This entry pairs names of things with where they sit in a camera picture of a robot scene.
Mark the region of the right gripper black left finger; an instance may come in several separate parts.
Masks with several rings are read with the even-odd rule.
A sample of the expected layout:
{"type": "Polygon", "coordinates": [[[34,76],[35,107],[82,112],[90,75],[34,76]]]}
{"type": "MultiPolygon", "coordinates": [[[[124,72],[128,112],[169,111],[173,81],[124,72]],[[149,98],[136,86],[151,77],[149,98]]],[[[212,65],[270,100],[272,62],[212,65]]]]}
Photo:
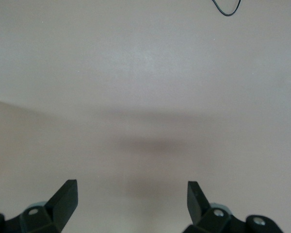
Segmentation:
{"type": "Polygon", "coordinates": [[[0,233],[60,233],[78,206],[77,180],[67,180],[48,200],[32,204],[14,218],[0,213],[0,233]]]}

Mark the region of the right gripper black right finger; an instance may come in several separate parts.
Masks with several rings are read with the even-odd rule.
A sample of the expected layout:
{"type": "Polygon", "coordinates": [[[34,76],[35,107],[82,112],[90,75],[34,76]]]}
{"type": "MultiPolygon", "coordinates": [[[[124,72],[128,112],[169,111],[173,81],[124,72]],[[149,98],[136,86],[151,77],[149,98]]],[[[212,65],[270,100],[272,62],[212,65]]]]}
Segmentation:
{"type": "Polygon", "coordinates": [[[192,220],[185,233],[281,233],[281,228],[270,218],[250,215],[245,221],[237,219],[222,204],[209,203],[200,185],[189,181],[187,208],[192,220]]]}

